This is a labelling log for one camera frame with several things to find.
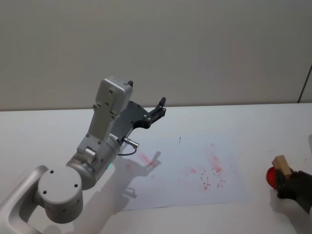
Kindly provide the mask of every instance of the red marking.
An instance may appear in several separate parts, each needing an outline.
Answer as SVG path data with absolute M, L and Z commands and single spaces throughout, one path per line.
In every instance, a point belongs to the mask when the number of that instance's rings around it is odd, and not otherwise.
M 148 157 L 147 157 L 144 153 L 142 153 L 142 152 L 139 152 L 139 153 L 137 154 L 137 156 L 138 156 L 138 158 L 139 158 L 142 162 L 144 162 L 145 164 L 149 164 L 149 165 L 151 165 L 151 166 L 155 166 L 155 165 L 156 165 L 156 163 L 151 162 L 151 161 L 148 159 Z
M 220 173 L 220 172 L 216 172 L 216 173 L 214 173 L 215 176 L 217 176 L 217 177 L 221 176 L 221 173 Z
M 197 171 L 194 169 L 194 168 L 190 168 L 190 173 L 192 173 L 192 174 L 194 174 L 194 173 L 196 173 Z
M 208 162 L 213 166 L 216 172 L 221 172 L 223 171 L 222 168 L 220 167 L 221 160 L 217 157 L 215 150 L 206 148 L 206 153 L 207 153 L 207 160 Z
M 216 162 L 217 164 L 220 164 L 220 159 L 217 156 L 213 157 L 213 161 Z
M 203 183 L 204 189 L 207 190 L 208 186 L 211 186 L 211 184 L 208 183 L 208 177 L 207 177 L 206 182 L 203 181 L 202 177 L 200 179 L 201 179 L 201 182 Z
M 126 170 L 129 174 L 132 174 L 132 175 L 135 174 L 135 172 L 132 169 L 132 166 L 129 163 L 126 165 Z

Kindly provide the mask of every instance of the table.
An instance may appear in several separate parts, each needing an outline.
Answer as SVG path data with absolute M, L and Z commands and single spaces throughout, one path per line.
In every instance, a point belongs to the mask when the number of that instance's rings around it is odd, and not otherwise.
M 64 165 L 87 132 L 92 110 L 0 113 L 0 202 L 38 165 Z M 69 224 L 50 221 L 38 207 L 29 223 L 44 234 L 226 234 L 312 233 L 308 214 L 296 202 L 279 200 L 267 184 L 271 161 L 284 154 L 294 170 L 312 174 L 308 136 L 312 104 L 170 107 L 149 130 L 131 135 L 179 137 L 225 135 L 231 139 L 249 200 L 114 213 L 110 176 L 84 191 L 84 210 Z

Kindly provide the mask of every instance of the white paper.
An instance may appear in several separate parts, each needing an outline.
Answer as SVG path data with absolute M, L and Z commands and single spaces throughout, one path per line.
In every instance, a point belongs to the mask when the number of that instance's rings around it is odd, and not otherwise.
M 117 210 L 242 201 L 246 192 L 235 156 L 215 136 L 140 139 L 132 156 L 113 162 Z M 127 146 L 123 153 L 133 150 Z

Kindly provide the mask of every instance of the wall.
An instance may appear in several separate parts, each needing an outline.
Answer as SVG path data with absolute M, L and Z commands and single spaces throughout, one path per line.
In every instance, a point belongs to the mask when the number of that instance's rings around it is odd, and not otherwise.
M 1 0 L 0 110 L 90 108 L 101 78 L 155 105 L 297 102 L 311 1 Z

